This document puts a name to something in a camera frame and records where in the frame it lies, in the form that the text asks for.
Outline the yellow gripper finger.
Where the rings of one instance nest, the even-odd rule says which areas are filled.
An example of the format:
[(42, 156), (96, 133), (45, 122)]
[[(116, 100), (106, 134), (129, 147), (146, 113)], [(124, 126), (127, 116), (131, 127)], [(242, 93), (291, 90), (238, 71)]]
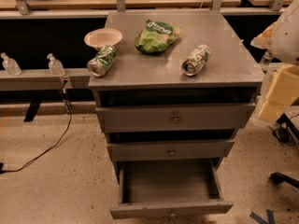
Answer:
[(271, 49), (272, 47), (272, 36), (275, 29), (276, 23), (273, 22), (269, 25), (262, 33), (254, 37), (250, 44), (258, 49)]
[(274, 73), (272, 83), (258, 113), (258, 118), (275, 122), (299, 99), (299, 67), (288, 65)]

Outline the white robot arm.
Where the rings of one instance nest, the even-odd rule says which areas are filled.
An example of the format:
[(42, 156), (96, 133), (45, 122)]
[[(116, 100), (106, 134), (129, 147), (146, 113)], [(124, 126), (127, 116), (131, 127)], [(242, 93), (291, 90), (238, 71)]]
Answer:
[(286, 64), (274, 73), (258, 113), (259, 119), (275, 122), (299, 98), (299, 0), (293, 0), (278, 20), (254, 37), (250, 44), (266, 49)]

